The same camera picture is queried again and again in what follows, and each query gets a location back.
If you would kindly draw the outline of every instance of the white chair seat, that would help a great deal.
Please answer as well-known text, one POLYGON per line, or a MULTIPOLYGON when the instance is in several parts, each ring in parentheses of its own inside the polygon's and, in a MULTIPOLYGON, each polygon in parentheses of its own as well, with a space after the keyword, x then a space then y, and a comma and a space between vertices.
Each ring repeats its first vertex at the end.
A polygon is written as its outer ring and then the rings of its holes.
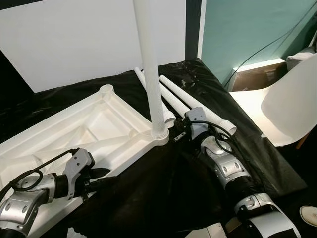
POLYGON ((267 88, 230 94, 274 146, 296 142, 317 124, 317 54, 267 88))
POLYGON ((234 100, 240 105, 251 120, 263 132, 274 146, 291 144, 294 139, 281 132, 263 113, 261 104, 271 87, 259 90, 230 92, 234 100))

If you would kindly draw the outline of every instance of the teal wall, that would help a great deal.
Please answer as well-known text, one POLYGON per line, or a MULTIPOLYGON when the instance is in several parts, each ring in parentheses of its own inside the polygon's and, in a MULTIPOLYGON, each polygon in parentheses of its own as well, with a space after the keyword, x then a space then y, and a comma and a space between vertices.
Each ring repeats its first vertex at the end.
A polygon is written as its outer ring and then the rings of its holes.
POLYGON ((309 11, 289 36, 245 64, 296 53, 316 30, 314 2, 316 0, 207 0, 203 62, 220 82, 225 82, 233 67, 288 32, 309 11))

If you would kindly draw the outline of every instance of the wrinkled black fabric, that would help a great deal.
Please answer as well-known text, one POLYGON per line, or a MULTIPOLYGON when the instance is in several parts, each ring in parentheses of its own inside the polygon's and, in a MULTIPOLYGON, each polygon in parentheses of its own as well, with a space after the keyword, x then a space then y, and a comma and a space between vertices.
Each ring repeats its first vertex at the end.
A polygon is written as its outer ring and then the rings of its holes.
MULTIPOLYGON (((303 180, 248 118, 199 59, 159 66, 164 74, 220 117, 237 126, 239 158, 265 191, 277 198, 306 187, 303 180)), ((118 96, 150 119, 147 96, 134 71, 35 94, 2 108, 1 141, 24 131, 112 84, 118 96)), ((214 174, 186 142, 155 147, 43 237, 66 236, 74 227, 90 237, 184 237, 188 230, 227 221, 232 215, 214 174)))

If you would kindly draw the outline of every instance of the white tube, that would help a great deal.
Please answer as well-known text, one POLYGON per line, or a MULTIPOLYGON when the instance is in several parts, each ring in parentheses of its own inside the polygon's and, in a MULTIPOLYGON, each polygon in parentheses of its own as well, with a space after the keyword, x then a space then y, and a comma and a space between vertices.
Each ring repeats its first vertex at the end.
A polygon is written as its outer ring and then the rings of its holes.
POLYGON ((167 137, 168 130, 164 124, 162 98, 159 93, 159 72, 154 50, 153 35, 151 33, 152 25, 149 4, 148 0, 133 0, 142 62, 145 70, 146 91, 152 122, 152 137, 155 139, 163 139, 167 137))
MULTIPOLYGON (((135 68, 134 72, 138 76, 142 86, 146 90, 146 85, 145 85, 145 78, 144 74, 140 71, 139 68, 135 68)), ((163 107, 163 116, 164 116, 164 122, 167 128, 172 128, 174 126, 174 121, 176 120, 175 115, 167 108, 167 106, 162 102, 162 107, 163 107)))
MULTIPOLYGON (((143 73, 137 73, 138 68, 135 68, 134 71, 136 72, 138 78, 144 78, 143 73)), ((180 114, 183 118, 185 117, 185 113, 188 112, 190 109, 182 103, 174 94, 172 94, 167 88, 165 88, 161 83, 159 84, 160 92, 162 96, 168 101, 168 103, 180 114)))
POLYGON ((221 126, 225 130, 227 130, 231 135, 233 135, 236 132, 237 127, 234 124, 232 124, 228 120, 224 120, 221 117, 219 117, 217 114, 215 114, 201 102, 196 100, 194 97, 190 96, 188 93, 186 93, 183 89, 181 89, 175 83, 166 78, 164 75, 161 75, 159 79, 191 108, 202 107, 209 122, 221 126))

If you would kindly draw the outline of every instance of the black wire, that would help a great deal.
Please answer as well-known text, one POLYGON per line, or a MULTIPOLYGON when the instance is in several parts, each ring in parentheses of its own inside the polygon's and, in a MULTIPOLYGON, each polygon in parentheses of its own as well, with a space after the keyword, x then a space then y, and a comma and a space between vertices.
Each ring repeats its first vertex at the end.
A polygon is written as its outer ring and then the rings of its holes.
POLYGON ((56 157, 52 158, 51 160, 45 162, 44 164, 36 167, 35 169, 32 169, 32 170, 28 170, 22 174, 20 174, 18 177, 16 177, 14 180, 12 180, 11 182, 9 182, 9 184, 7 186, 5 186, 1 191, 0 191, 0 202, 3 200, 4 196, 6 195, 6 193, 11 189, 13 188, 15 191, 20 191, 20 192, 23 192, 23 191, 28 191, 32 188, 34 188, 35 186, 37 186, 42 178, 43 178, 43 173, 42 171, 40 171, 41 168, 45 167, 46 165, 54 162, 55 160, 59 159, 60 157, 63 157, 64 155, 68 154, 68 153, 71 153, 72 155, 74 155, 77 151, 78 151, 79 148, 77 149, 69 149, 63 153, 61 153, 60 155, 57 155, 56 157), (31 175, 32 173, 38 173, 40 176, 39 178, 36 180, 35 183, 33 183, 31 186, 29 187, 26 187, 26 188, 19 188, 17 187, 17 184, 25 177, 31 175))
POLYGON ((253 56, 255 56, 257 53, 259 53, 260 51, 264 50, 266 47, 269 47, 270 45, 272 45, 273 43, 275 43, 276 41, 278 41, 279 39, 283 38, 284 36, 286 36, 287 34, 291 34, 292 31, 299 25, 299 23, 301 23, 301 21, 307 16, 307 14, 310 12, 310 10, 316 5, 317 1, 315 1, 315 3, 311 6, 311 8, 309 8, 309 10, 305 13, 305 15, 296 23, 295 26, 293 26, 290 30, 288 30, 284 35, 278 37, 276 40, 272 41, 271 43, 267 44, 266 46, 262 47, 261 49, 259 49, 257 52, 255 52, 253 55, 251 55, 250 57, 248 57, 245 61, 243 61, 242 64, 240 64, 240 66, 234 71, 234 73, 230 76, 230 78, 227 80, 227 82, 224 84, 223 87, 226 87, 228 85, 228 83, 230 82, 230 79, 234 76, 234 74, 239 70, 239 68, 244 65, 245 62, 247 62, 249 59, 251 59, 253 56))
MULTIPOLYGON (((195 121, 188 121, 189 124, 197 124, 197 123, 203 123, 203 124, 207 124, 209 126, 213 126, 213 127, 216 127, 220 130, 222 130, 224 133, 222 132, 219 132, 216 130, 216 133, 214 134, 214 137, 215 137, 215 141, 217 143, 217 145, 222 149, 224 150, 225 152, 229 153, 229 154, 233 154, 233 151, 228 151, 226 148, 224 148, 220 142, 219 142, 219 139, 222 140, 222 139, 227 139, 229 140, 230 142, 232 142, 232 144, 234 145, 234 147, 238 150, 240 156, 247 162, 250 163, 250 160, 247 159, 247 156, 242 152, 240 146, 238 145, 238 142, 237 140, 227 131, 225 130, 224 128, 222 128, 221 126, 217 125, 217 124, 214 124, 212 122, 209 122, 209 121, 204 121, 204 120, 195 120, 195 121)), ((265 186, 264 186, 264 182, 262 180, 262 177, 259 175, 258 171, 255 170, 256 174, 258 175, 260 181, 261 181, 261 184, 262 184, 262 187, 264 189, 264 191, 266 190, 265 189, 265 186)))

